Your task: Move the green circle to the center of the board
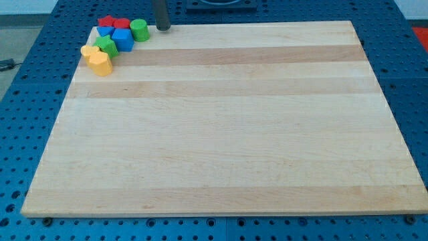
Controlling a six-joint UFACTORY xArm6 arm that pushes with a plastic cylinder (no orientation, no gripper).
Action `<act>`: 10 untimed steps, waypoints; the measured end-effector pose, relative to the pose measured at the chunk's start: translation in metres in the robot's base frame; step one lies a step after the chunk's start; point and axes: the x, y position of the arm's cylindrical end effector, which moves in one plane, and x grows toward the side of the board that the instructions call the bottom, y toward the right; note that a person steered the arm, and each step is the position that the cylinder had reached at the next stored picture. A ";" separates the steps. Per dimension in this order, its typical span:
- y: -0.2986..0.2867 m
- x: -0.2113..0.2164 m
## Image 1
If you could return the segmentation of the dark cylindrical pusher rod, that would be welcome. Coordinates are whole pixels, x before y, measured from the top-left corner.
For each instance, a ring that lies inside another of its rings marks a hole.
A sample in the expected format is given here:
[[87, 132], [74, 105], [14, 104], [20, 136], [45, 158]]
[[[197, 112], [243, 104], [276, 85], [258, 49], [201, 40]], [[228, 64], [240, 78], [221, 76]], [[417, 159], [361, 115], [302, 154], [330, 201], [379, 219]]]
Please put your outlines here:
[[168, 5], [166, 0], [152, 0], [156, 28], [159, 31], [168, 31], [171, 28]]

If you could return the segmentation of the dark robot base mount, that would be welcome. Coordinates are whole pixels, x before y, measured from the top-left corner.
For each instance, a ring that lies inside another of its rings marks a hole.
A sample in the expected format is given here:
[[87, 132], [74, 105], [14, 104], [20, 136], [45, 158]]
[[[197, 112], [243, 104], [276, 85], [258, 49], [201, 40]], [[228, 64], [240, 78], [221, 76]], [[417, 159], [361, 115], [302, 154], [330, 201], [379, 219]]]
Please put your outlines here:
[[186, 12], [256, 10], [258, 0], [186, 0]]

